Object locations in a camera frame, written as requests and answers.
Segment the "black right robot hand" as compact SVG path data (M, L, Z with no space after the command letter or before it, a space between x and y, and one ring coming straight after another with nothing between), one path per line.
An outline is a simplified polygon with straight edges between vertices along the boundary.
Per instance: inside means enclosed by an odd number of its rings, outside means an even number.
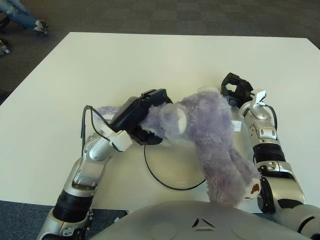
M264 103L266 98L264 90L254 92L253 87L247 80L231 72L223 79L220 93L230 106L238 107L242 111L267 106Z

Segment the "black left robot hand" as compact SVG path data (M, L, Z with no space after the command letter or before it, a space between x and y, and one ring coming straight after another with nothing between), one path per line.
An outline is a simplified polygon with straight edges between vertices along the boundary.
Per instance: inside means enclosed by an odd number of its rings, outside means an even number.
M130 97L113 116L109 124L110 128L114 132L125 130L131 139L141 146L159 145L163 139L154 133L143 130L140 122L147 117L150 107L171 102L167 91L163 88L150 89L143 92L139 97Z

